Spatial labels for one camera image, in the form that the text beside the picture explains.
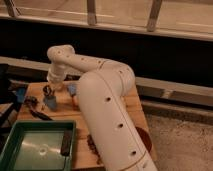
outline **screw hole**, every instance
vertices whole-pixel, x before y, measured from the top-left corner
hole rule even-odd
[[[144,169],[146,168],[146,166],[147,166],[147,164],[148,164],[148,161],[147,162],[145,162],[144,163],[144,165],[142,166]]]
[[[107,97],[107,98],[105,99],[106,102],[109,102],[110,100],[111,100],[110,97]]]
[[[132,151],[130,155],[131,156],[135,156],[136,155],[136,151]]]
[[[118,128],[123,128],[123,126],[124,126],[123,124],[119,124]]]

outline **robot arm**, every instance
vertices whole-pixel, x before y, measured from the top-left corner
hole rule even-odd
[[[134,84],[132,69],[113,60],[74,53],[70,45],[51,47],[47,79],[62,82],[70,66],[85,72],[77,83],[77,98],[106,169],[156,171],[120,98]]]

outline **glass window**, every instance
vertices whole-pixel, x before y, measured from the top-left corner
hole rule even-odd
[[[157,28],[213,33],[213,1],[163,1]]]
[[[22,15],[87,20],[85,0],[14,0]]]
[[[0,14],[7,13],[7,7],[3,0],[0,0]]]

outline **railing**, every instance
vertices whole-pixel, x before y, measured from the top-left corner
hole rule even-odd
[[[213,41],[212,0],[0,0],[0,17]]]

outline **metal bar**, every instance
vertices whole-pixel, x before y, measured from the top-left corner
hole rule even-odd
[[[87,22],[89,25],[96,25],[95,0],[87,0]]]
[[[18,17],[20,15],[19,10],[16,8],[15,3],[13,2],[13,0],[4,0],[6,6],[7,6],[7,11],[8,14],[11,17]]]
[[[153,0],[152,8],[147,23],[147,31],[153,32],[156,28],[156,23],[163,0]]]

